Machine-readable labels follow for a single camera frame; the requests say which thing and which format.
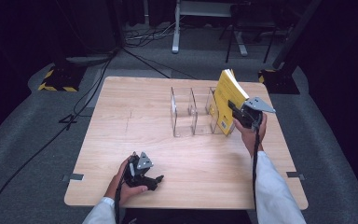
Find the hand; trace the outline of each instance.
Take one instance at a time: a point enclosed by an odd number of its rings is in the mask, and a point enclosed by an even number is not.
[[[237,119],[234,119],[234,124],[235,127],[238,129],[238,131],[240,131],[242,141],[245,144],[246,148],[248,149],[249,154],[251,155],[251,157],[253,157],[255,151],[255,132],[253,132],[252,129],[247,129],[242,127],[241,123]],[[258,151],[264,150],[263,146],[261,145],[261,142],[264,139],[264,135],[266,135],[266,129],[267,129],[266,124],[267,124],[267,115],[263,113],[263,120],[261,121],[260,130],[259,130],[260,145],[258,146]]]
[[[117,186],[119,184],[121,176],[124,173],[124,170],[126,169],[129,159],[130,157],[128,157],[126,160],[124,160],[121,163],[120,168],[118,169],[117,174],[113,176],[112,181],[110,182],[109,187],[107,188],[106,193],[104,194],[104,197],[108,197],[113,200],[115,199]],[[121,186],[120,205],[124,204],[130,197],[145,191],[147,191],[147,186],[138,186],[138,187],[130,188],[126,183],[124,183]]]

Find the book cover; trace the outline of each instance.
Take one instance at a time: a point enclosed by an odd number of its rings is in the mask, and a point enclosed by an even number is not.
[[[228,135],[234,130],[234,118],[231,108],[228,107],[228,100],[237,108],[241,108],[249,96],[237,82],[234,72],[230,69],[222,71],[213,96],[219,111],[217,125],[225,135]]]

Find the table top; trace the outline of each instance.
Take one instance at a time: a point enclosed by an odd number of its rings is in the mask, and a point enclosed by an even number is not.
[[[164,175],[155,191],[129,199],[125,207],[253,209],[251,158],[237,130],[223,134],[174,137],[171,87],[215,87],[217,81],[108,77],[92,115],[65,194],[68,205],[93,206],[103,197],[119,165],[144,151],[154,166],[146,176]],[[240,82],[250,97],[272,105],[261,83]],[[263,147],[289,186],[300,209],[308,201],[295,172],[275,114],[268,114]]]

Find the white sleeve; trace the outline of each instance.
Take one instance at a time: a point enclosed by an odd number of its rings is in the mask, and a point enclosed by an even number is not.
[[[89,223],[116,224],[115,201],[111,198],[103,197],[83,221],[83,224]]]
[[[306,223],[290,189],[264,151],[257,153],[255,200],[258,223]]]

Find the cable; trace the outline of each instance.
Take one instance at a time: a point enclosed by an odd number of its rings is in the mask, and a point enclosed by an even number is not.
[[[136,56],[135,54],[133,54],[133,53],[127,51],[127,50],[124,49],[124,48],[122,48],[122,49],[124,50],[124,52],[130,54],[130,56],[132,56],[132,57],[138,59],[138,60],[141,61],[142,63],[144,63],[144,64],[146,64],[147,66],[151,67],[151,68],[152,68],[153,70],[155,70],[156,72],[162,74],[162,75],[165,76],[166,78],[170,78],[170,77],[168,77],[167,75],[165,75],[165,74],[163,74],[162,72],[160,72],[157,68],[153,67],[153,66],[150,65],[149,63],[145,62],[144,60],[142,60],[141,58],[139,58],[138,56]]]
[[[127,164],[126,164],[126,167],[124,168],[124,171],[123,171],[123,174],[121,174],[121,178],[120,180],[118,181],[118,185],[117,185],[117,189],[116,189],[116,193],[115,193],[115,218],[116,218],[116,223],[120,223],[120,199],[121,199],[121,187],[123,186],[124,184],[124,175],[126,174],[127,172],[127,168],[129,166],[129,162],[130,162],[131,159],[127,159]]]
[[[146,32],[144,32],[142,35],[136,35],[136,36],[132,36],[129,38],[126,38],[126,47],[129,48],[137,48],[137,47],[144,47],[146,45],[148,45],[150,42],[152,42],[153,40],[160,40],[162,38],[165,38],[168,35],[173,35],[174,33],[169,33],[169,34],[165,34],[167,31],[172,30],[172,27],[176,24],[176,22],[172,23],[171,25],[169,25],[166,28],[160,28],[159,30],[163,30],[161,33],[157,33],[157,29],[155,31],[153,31],[152,34],[147,34],[147,32],[150,31],[150,29],[148,29]],[[128,43],[128,40],[131,39],[140,39],[138,44],[131,44]]]
[[[191,75],[189,75],[189,74],[186,74],[186,73],[184,73],[184,72],[181,72],[181,71],[179,71],[179,70],[177,70],[177,69],[171,68],[171,67],[169,67],[169,66],[167,66],[167,65],[164,65],[164,64],[162,64],[162,63],[158,63],[158,62],[153,61],[153,60],[150,60],[150,59],[146,59],[146,58],[143,57],[143,56],[139,56],[139,55],[133,54],[133,53],[129,52],[128,50],[124,49],[124,48],[122,48],[122,49],[124,50],[124,52],[130,54],[130,56],[132,56],[132,57],[138,59],[139,61],[141,61],[142,63],[144,63],[144,64],[146,64],[147,66],[151,67],[153,70],[155,70],[155,71],[157,71],[158,73],[162,74],[162,75],[165,76],[166,78],[170,78],[170,77],[168,77],[167,75],[163,74],[163,73],[160,72],[157,68],[155,68],[154,66],[152,66],[150,63],[145,62],[144,60],[147,60],[147,61],[150,61],[150,62],[159,64],[159,65],[161,65],[161,66],[170,68],[170,69],[172,69],[172,70],[174,70],[174,71],[176,71],[176,72],[179,72],[179,73],[181,73],[181,74],[184,74],[184,75],[186,75],[186,76],[188,76],[188,77],[192,77],[192,78],[194,78],[194,79],[197,79],[196,77],[193,77],[193,76],[191,76]]]
[[[192,77],[192,78],[194,78],[194,79],[198,79],[198,78],[193,77],[193,76],[191,76],[191,75],[189,75],[189,74],[187,74],[187,73],[184,73],[184,72],[182,72],[182,71],[179,71],[179,70],[177,70],[177,69],[175,69],[175,68],[169,67],[169,66],[167,66],[167,65],[165,65],[165,64],[158,63],[158,62],[153,61],[153,60],[150,60],[150,59],[146,59],[145,57],[140,56],[140,55],[136,55],[136,56],[138,56],[138,57],[140,57],[140,58],[142,58],[142,59],[144,59],[144,60],[147,60],[147,61],[149,61],[149,62],[156,63],[156,64],[161,65],[161,66],[164,66],[164,67],[166,67],[166,68],[170,68],[170,69],[172,69],[173,71],[176,71],[176,72],[181,73],[181,74],[183,74],[183,75],[186,75],[186,76],[188,76],[188,77]]]
[[[115,57],[116,55],[117,55],[117,50],[118,49],[114,49],[113,50],[113,53],[112,53],[112,55],[111,55],[111,57]],[[80,101],[84,98],[84,97],[86,97],[91,91],[92,91],[92,89],[95,87],[95,85],[97,85],[97,83],[101,83],[101,81],[102,81],[102,79],[103,79],[103,75],[104,75],[104,72],[103,72],[103,69],[101,69],[101,74],[100,74],[100,76],[98,77],[98,79],[92,84],[92,86],[91,86],[91,88],[89,88],[89,90],[76,102],[76,104],[75,104],[75,106],[74,106],[74,113],[75,114],[78,114],[78,116],[79,117],[82,117],[82,118],[84,118],[84,117],[91,117],[91,116],[83,116],[83,115],[80,115],[80,113],[77,113],[76,112],[76,107],[77,107],[77,105],[80,103]]]
[[[114,58],[114,56],[112,55],[109,58],[109,61],[106,62],[106,64],[103,66],[103,74],[106,71],[107,66],[110,64],[110,62],[112,61],[112,59]],[[96,91],[98,90],[98,87],[101,84],[101,80],[99,80],[97,88],[95,89],[94,93],[92,94],[92,96],[89,98],[89,100],[85,103],[85,105],[83,105],[83,107],[80,109],[80,111],[78,113],[75,113],[75,115],[73,117],[71,117],[71,119],[69,120],[69,122],[62,128],[60,129],[50,140],[48,140],[48,142],[46,144],[44,144],[39,150],[36,151],[36,153],[30,158],[28,159],[28,161],[26,161],[8,180],[7,182],[2,186],[2,188],[0,188],[0,195],[1,193],[4,191],[4,189],[6,188],[6,186],[11,182],[11,180],[33,159],[35,158],[37,155],[39,155],[39,153],[41,153],[46,147],[48,147],[69,125],[72,124],[72,122],[79,116],[79,114],[86,108],[86,106],[90,103],[92,97],[95,95]]]
[[[146,31],[143,32],[142,34],[139,34],[139,31],[141,31],[141,30],[146,30]],[[157,32],[157,30],[161,30],[161,29],[155,29],[152,34],[155,34]],[[140,29],[140,30],[126,31],[126,33],[130,33],[129,36],[126,36],[126,40],[141,39],[146,36],[150,36],[151,34],[148,34],[149,31],[151,31],[151,30],[150,29]]]
[[[252,171],[252,186],[253,186],[253,192],[254,192],[254,201],[255,201],[255,180],[257,178],[256,174],[256,168],[257,168],[257,159],[258,159],[258,146],[260,145],[260,134],[259,134],[259,128],[255,128],[255,150],[254,150],[254,163],[253,163],[253,171]]]

